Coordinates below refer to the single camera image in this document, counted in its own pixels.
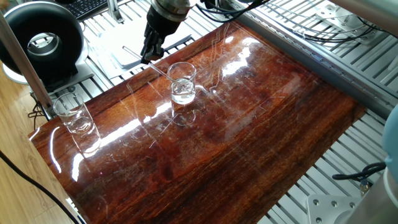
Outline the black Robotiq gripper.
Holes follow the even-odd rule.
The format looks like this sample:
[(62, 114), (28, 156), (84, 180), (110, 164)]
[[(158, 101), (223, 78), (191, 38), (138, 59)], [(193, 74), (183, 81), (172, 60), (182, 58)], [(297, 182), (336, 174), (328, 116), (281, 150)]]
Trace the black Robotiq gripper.
[(146, 59), (146, 53), (150, 50), (152, 33), (153, 46), (152, 46), (152, 60), (158, 60), (164, 56), (164, 49), (162, 44), (164, 43), (164, 36), (175, 33), (179, 27), (180, 22), (171, 21), (161, 16), (153, 7), (151, 7), (147, 13), (147, 26), (144, 32), (144, 46), (141, 50), (141, 63), (148, 64), (149, 60)]

